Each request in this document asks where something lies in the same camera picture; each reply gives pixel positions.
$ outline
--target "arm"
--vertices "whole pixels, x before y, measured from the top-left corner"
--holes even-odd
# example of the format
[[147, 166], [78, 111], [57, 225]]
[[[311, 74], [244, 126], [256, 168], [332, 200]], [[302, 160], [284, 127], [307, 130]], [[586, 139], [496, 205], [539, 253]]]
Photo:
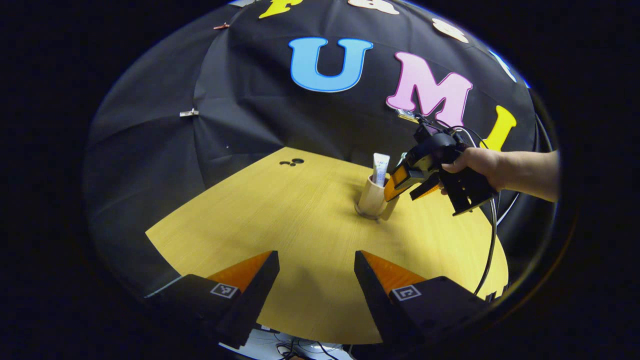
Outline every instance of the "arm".
[[560, 159], [557, 151], [499, 152], [468, 148], [453, 164], [442, 168], [456, 173], [465, 167], [484, 175], [498, 191], [514, 190], [556, 202], [559, 196]]

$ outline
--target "black plastic mount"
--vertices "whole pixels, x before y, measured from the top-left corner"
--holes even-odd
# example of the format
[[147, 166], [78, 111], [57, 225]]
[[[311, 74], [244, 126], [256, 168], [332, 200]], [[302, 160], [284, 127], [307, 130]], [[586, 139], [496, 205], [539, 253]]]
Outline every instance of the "black plastic mount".
[[360, 251], [354, 271], [383, 344], [437, 340], [488, 306], [488, 301], [444, 276], [385, 293]]
[[419, 328], [428, 341], [436, 341], [488, 306], [445, 276], [394, 289], [389, 296], [404, 323]]
[[439, 173], [440, 181], [447, 190], [449, 200], [456, 211], [453, 216], [473, 210], [498, 195], [498, 192], [489, 185], [486, 177], [471, 168], [464, 168], [455, 174], [444, 170]]
[[176, 331], [239, 348], [246, 343], [280, 271], [273, 251], [244, 293], [235, 286], [186, 275], [147, 299]]

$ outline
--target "human hand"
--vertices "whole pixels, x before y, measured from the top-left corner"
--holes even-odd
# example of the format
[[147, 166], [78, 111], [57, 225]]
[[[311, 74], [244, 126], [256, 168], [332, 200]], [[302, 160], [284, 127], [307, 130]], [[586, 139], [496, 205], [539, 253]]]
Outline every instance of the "human hand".
[[[455, 174], [469, 167], [477, 173], [484, 175], [489, 184], [497, 191], [500, 191], [504, 189], [506, 185], [504, 171], [502, 169], [503, 162], [503, 153], [499, 151], [480, 147], [468, 147], [458, 156], [458, 159], [456, 159], [453, 164], [442, 164], [442, 168], [447, 172]], [[438, 184], [438, 187], [440, 187], [440, 193], [442, 195], [447, 195], [447, 190], [445, 190], [442, 182]]]

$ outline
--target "letter u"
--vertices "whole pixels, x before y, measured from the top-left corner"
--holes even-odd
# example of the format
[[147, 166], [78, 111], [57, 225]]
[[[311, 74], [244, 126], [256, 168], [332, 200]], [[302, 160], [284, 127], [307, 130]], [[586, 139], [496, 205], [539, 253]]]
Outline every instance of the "letter u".
[[317, 92], [345, 91], [358, 83], [362, 75], [364, 54], [373, 44], [355, 38], [338, 40], [344, 48], [342, 72], [336, 76], [324, 76], [317, 70], [320, 48], [328, 41], [325, 38], [297, 38], [289, 42], [291, 55], [291, 78], [299, 86]]

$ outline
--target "toothpaste tube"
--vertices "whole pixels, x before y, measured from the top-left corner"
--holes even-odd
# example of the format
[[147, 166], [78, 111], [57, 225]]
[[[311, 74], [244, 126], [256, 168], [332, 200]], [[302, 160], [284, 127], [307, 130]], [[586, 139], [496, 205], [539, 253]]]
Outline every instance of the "toothpaste tube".
[[387, 173], [387, 167], [389, 166], [389, 155], [373, 154], [373, 182], [378, 186], [385, 185], [385, 174]]

